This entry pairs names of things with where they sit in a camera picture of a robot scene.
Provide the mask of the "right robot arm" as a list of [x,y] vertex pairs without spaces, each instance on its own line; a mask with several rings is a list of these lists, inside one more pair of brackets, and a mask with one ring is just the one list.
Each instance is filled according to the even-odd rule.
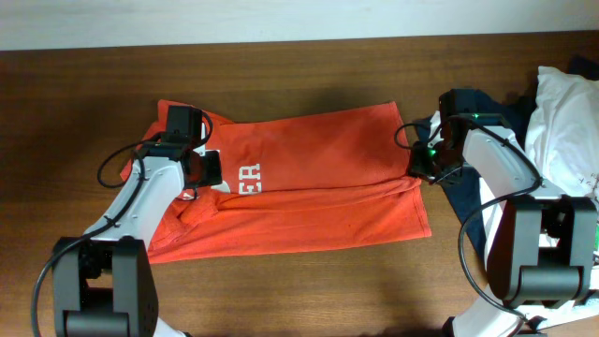
[[471,170],[490,190],[490,199],[462,219],[458,237],[463,255],[468,228],[491,213],[483,229],[488,284],[479,286],[460,258],[478,298],[445,322],[442,335],[544,336],[549,328],[597,317],[597,204],[543,177],[511,124],[475,95],[472,89],[440,95],[438,116],[413,124],[428,137],[409,148],[410,176],[456,187]]

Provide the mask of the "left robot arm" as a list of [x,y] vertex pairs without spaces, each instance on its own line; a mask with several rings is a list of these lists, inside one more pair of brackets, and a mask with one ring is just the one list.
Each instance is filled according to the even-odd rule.
[[178,336],[159,316],[148,249],[168,206],[186,190],[222,181],[209,114],[171,106],[166,128],[124,146],[126,180],[101,217],[79,237],[62,237],[38,278],[52,276],[58,336]]

